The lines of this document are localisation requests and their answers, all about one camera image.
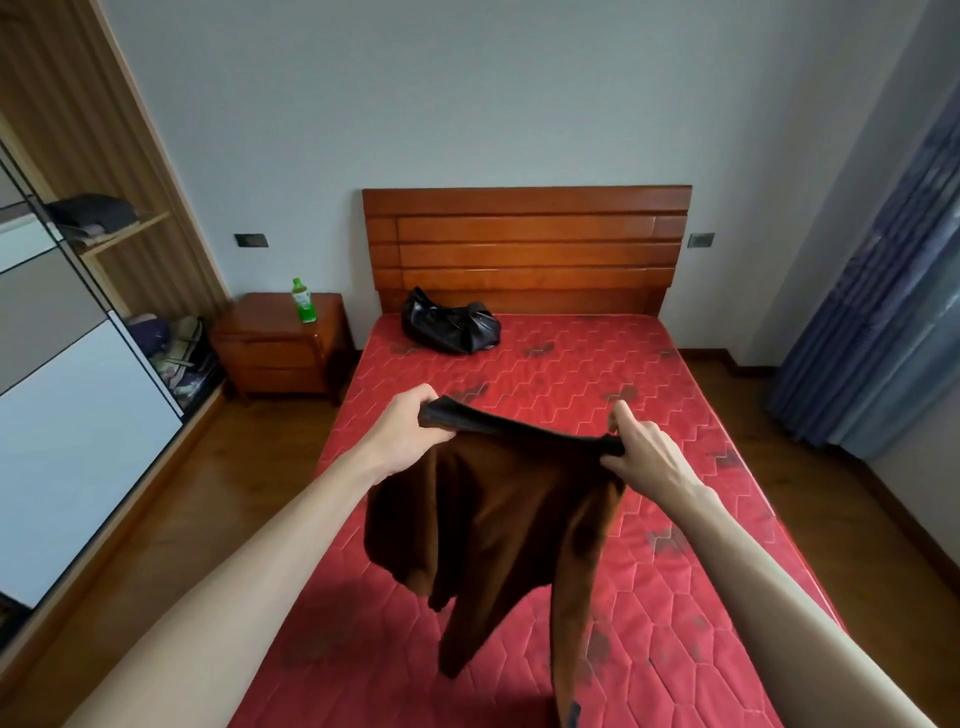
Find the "person's right hand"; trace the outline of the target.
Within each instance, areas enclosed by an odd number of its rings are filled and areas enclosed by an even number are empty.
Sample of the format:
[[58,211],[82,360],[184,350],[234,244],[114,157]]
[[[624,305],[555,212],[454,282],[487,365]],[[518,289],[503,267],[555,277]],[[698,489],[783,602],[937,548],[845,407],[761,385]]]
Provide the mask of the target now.
[[636,435],[619,437],[623,455],[604,454],[600,463],[630,489],[682,525],[695,511],[716,509],[716,492],[694,472],[681,448],[656,423],[636,420]]

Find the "person's left hand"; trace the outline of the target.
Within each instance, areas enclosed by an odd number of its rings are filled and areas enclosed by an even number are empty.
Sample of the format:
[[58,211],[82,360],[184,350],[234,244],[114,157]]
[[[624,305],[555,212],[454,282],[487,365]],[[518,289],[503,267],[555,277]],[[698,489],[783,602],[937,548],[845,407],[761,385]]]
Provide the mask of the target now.
[[407,470],[430,449],[455,437],[455,431],[422,426],[420,413],[407,411],[405,392],[397,394],[354,446],[371,484]]

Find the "dark brown trousers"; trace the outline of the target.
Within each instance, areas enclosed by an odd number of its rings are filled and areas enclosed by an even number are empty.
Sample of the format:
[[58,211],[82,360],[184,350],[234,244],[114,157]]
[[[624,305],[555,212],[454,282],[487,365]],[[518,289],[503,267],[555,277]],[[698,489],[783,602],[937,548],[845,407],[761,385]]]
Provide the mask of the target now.
[[435,612],[454,606],[438,668],[457,677],[509,613],[551,588],[551,717],[579,728],[574,697],[594,578],[626,490],[601,464],[614,434],[575,436],[475,409],[450,396],[421,405],[423,427],[455,432],[367,496],[368,559]]

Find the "person's left forearm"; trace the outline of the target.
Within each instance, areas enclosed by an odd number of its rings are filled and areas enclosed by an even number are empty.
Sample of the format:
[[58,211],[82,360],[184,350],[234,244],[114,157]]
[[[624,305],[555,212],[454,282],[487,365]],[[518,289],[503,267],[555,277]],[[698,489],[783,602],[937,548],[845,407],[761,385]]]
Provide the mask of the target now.
[[354,447],[162,615],[63,728],[226,728],[367,491],[403,465]]

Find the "person's right forearm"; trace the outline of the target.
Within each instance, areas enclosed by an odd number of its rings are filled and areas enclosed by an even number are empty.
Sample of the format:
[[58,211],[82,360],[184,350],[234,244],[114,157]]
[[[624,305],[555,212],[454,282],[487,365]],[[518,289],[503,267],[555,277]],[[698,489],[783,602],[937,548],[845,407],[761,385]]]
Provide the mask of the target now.
[[784,728],[937,728],[698,480],[658,499],[699,559]]

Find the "black leather bag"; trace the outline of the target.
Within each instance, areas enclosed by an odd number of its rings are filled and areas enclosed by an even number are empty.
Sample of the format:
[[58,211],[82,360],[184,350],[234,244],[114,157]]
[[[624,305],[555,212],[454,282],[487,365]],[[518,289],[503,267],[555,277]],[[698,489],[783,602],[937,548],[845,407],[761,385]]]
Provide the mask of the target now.
[[400,318],[403,334],[442,354],[472,356],[493,349],[501,341],[501,322],[485,303],[444,306],[427,297],[420,287],[414,287],[406,297]]

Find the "wooden nightstand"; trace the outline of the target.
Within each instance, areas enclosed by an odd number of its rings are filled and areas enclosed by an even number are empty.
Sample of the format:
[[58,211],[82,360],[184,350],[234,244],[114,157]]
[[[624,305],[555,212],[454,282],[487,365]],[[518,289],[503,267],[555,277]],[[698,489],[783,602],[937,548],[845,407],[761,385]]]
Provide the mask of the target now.
[[249,293],[212,326],[209,340],[244,402],[259,395],[318,395],[338,407],[359,359],[343,297],[314,293],[316,321],[301,321],[291,294]]

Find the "red quilted mattress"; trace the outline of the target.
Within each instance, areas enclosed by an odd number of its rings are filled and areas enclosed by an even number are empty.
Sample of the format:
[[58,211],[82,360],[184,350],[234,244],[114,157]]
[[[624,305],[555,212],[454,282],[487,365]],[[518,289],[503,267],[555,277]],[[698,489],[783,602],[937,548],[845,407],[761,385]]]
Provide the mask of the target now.
[[[658,423],[726,510],[834,621],[664,326],[642,315],[499,314],[474,356],[416,345],[397,314],[373,325],[318,461],[353,446],[390,398],[427,382],[493,414],[576,435],[610,404]],[[549,589],[510,612],[454,680],[436,613],[365,553],[365,502],[294,604],[229,728],[550,728]],[[575,676],[576,728],[782,728],[710,579],[681,531],[627,491],[598,565]]]

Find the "wooden headboard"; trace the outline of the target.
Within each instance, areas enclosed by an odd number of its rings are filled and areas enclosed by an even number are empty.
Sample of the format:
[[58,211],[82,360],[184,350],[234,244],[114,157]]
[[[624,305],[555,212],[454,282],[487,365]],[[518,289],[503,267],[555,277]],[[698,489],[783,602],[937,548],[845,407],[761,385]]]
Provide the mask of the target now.
[[690,185],[366,188],[384,313],[410,291],[495,314],[659,315],[685,238]]

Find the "pile of bags and clothes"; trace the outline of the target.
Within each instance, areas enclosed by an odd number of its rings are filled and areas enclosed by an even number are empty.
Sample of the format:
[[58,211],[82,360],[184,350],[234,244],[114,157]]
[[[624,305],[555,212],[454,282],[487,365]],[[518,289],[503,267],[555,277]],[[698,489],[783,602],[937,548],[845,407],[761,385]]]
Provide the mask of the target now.
[[127,319],[125,324],[184,413],[191,413],[222,383],[225,372],[203,317],[171,321],[145,313]]

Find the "blue curtain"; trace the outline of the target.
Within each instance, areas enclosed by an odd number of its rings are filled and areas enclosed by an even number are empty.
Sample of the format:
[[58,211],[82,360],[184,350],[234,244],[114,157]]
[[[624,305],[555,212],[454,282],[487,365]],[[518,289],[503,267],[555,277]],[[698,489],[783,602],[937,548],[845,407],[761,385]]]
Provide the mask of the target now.
[[882,455],[960,382],[960,81],[774,378],[796,440]]

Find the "white sliding wardrobe door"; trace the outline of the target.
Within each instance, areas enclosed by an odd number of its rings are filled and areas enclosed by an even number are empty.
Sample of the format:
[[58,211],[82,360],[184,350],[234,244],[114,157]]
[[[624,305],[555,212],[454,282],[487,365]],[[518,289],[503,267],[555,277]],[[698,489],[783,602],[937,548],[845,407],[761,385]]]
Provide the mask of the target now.
[[41,605],[182,426],[0,140],[0,599]]

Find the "folded dark clothes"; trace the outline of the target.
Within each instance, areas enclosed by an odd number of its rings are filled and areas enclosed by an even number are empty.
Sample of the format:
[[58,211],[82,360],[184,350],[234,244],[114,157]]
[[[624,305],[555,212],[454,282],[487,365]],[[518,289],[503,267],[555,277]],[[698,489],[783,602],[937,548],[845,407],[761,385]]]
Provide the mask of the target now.
[[102,193],[82,193],[47,202],[45,212],[68,240],[96,241],[112,237],[139,223],[127,200]]

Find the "wooden wardrobe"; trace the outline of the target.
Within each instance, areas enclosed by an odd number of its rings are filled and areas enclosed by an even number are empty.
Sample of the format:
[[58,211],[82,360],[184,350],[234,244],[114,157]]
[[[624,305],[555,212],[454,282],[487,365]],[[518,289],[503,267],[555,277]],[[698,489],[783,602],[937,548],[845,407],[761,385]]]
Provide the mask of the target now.
[[[44,211],[83,193],[133,205],[138,224],[96,241],[68,240],[54,225],[125,328],[143,312],[212,319],[226,309],[226,285],[97,0],[0,0],[0,140]],[[194,424],[179,409],[179,433],[41,604],[27,612],[0,598],[0,691],[48,647],[186,452]]]

